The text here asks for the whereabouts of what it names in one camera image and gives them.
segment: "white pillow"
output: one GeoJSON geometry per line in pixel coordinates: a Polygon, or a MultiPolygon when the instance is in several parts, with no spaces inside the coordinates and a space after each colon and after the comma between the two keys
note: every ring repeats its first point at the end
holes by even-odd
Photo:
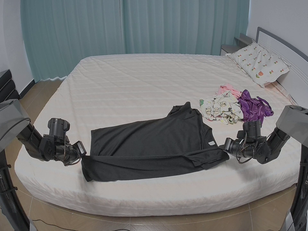
{"type": "Polygon", "coordinates": [[[269,53],[255,42],[228,56],[261,87],[276,81],[280,75],[289,71],[289,67],[279,56],[269,53]]]}

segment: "white wall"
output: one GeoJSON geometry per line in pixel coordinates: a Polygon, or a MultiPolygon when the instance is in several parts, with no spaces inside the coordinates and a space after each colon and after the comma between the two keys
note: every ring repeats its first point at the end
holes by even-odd
{"type": "Polygon", "coordinates": [[[308,55],[308,0],[250,0],[247,36],[259,26],[308,55]]]}
{"type": "Polygon", "coordinates": [[[0,0],[0,72],[7,69],[18,93],[33,80],[21,31],[20,0],[0,0]]]}

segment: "bed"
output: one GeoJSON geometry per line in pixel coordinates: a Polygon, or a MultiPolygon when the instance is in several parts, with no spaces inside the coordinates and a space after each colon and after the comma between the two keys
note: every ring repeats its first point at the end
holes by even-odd
{"type": "MultiPolygon", "coordinates": [[[[271,37],[274,42],[273,34],[264,31],[258,32],[259,40],[268,43],[267,37],[271,37]]],[[[282,46],[275,45],[276,53],[279,47],[282,46]]],[[[293,65],[296,59],[291,58],[293,65]]],[[[283,81],[287,83],[288,79],[284,77],[283,81]]],[[[187,101],[192,108],[198,108],[200,98],[212,97],[225,83],[238,90],[248,89],[252,96],[260,96],[271,104],[274,115],[264,119],[263,135],[272,132],[284,106],[291,104],[287,94],[282,94],[286,90],[277,83],[259,87],[226,56],[92,56],[81,60],[68,75],[34,125],[43,134],[49,131],[47,122],[51,117],[69,121],[70,141],[81,140],[89,153],[91,130],[162,118],[172,106],[187,101]]],[[[287,92],[292,95],[294,88],[287,92]]],[[[302,106],[305,102],[298,100],[302,106]]],[[[217,144],[224,144],[226,137],[235,138],[242,129],[242,121],[224,125],[204,119],[204,123],[212,127],[217,144]]],[[[186,175],[86,182],[80,163],[64,167],[61,162],[41,162],[22,147],[15,171],[34,197],[77,211],[107,216],[198,214],[235,208],[290,187],[297,182],[300,150],[300,144],[291,138],[278,159],[264,165],[256,160],[241,165],[231,156],[209,170],[186,175]]]]}

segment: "pink clothing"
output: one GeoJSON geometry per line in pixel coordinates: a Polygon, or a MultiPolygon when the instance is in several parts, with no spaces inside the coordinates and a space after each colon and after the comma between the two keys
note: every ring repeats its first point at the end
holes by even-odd
{"type": "Polygon", "coordinates": [[[231,91],[234,97],[239,98],[241,96],[241,92],[239,90],[236,90],[231,86],[231,84],[226,83],[219,87],[218,92],[216,94],[223,94],[226,91],[231,91]]]}

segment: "purple strap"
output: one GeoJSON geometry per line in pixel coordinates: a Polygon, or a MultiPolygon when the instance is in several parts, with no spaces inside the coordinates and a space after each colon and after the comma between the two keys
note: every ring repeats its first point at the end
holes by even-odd
{"type": "Polygon", "coordinates": [[[248,90],[244,90],[241,97],[238,98],[244,116],[243,121],[260,120],[262,124],[265,116],[272,116],[274,114],[266,100],[260,97],[257,98],[251,98],[248,90]]]}

